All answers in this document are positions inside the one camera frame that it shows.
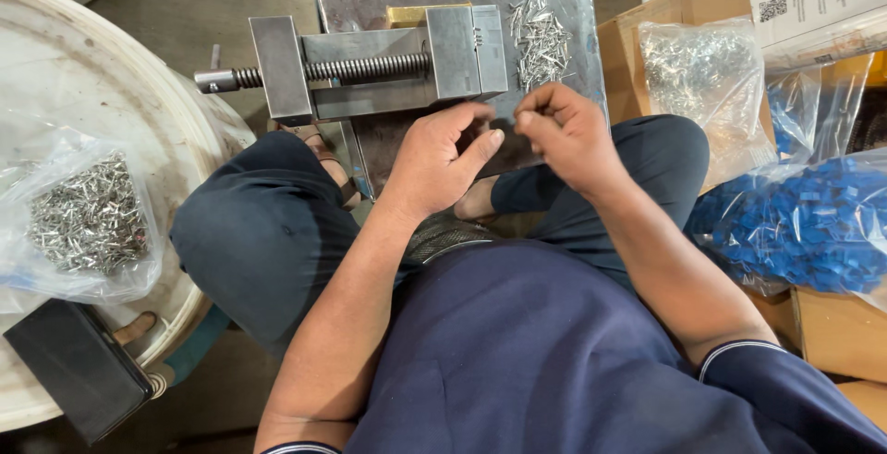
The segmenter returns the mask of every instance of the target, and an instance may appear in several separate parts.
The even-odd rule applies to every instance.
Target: white bucket
[[[255,141],[225,102],[202,96],[191,80],[72,0],[0,0],[0,109],[138,142],[140,159],[150,165],[154,214],[167,227],[195,187]],[[179,270],[168,242],[163,273],[151,293],[99,311],[112,329],[146,310],[158,315],[149,334],[127,345],[129,354],[148,367],[175,349],[208,307]],[[22,316],[0,315],[0,332]],[[0,339],[0,432],[60,414]]]

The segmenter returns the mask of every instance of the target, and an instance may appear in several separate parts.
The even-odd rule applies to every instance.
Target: foot
[[[286,130],[291,133],[295,133],[299,135],[299,137],[308,144],[313,150],[314,148],[318,148],[319,151],[315,151],[314,153],[317,155],[318,159],[320,159],[320,165],[324,167],[324,170],[327,170],[327,174],[330,177],[333,177],[336,185],[340,188],[348,183],[349,177],[348,174],[345,173],[345,169],[342,168],[341,164],[337,159],[333,157],[333,154],[330,153],[327,148],[327,143],[324,142],[324,138],[320,135],[320,132],[316,130],[314,126],[307,127],[298,127],[298,128],[289,128],[280,126],[281,130]],[[321,154],[328,154],[328,157],[321,157]],[[342,206],[345,210],[352,210],[355,206],[360,203],[360,193],[356,192],[354,195],[345,198],[345,204]]]
[[[493,208],[492,192],[496,180],[498,180],[498,176],[487,177],[475,182],[465,193],[465,196],[453,207],[456,217],[462,221],[479,223],[495,220],[497,215]]]

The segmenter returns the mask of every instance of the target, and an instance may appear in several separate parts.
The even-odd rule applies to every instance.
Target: qr code
[[[788,0],[768,0],[758,4],[761,10],[761,23],[789,12]]]

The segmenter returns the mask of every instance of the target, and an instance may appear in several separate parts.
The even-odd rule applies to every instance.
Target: dark blue pants
[[[683,228],[708,169],[703,130],[662,115],[619,123],[612,133],[629,174]],[[547,166],[499,177],[492,201],[497,212],[549,211],[529,238],[558,244],[632,289],[594,208]],[[176,211],[170,240],[194,284],[283,357],[360,229],[341,205],[339,187],[308,146],[271,132],[194,190]],[[417,268],[404,259],[397,282]]]

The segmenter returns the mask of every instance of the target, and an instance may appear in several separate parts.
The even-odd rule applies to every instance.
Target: navy blue shirt
[[[635,296],[555,246],[464,248],[405,287],[346,452],[887,452],[803,360],[734,341],[696,372]]]

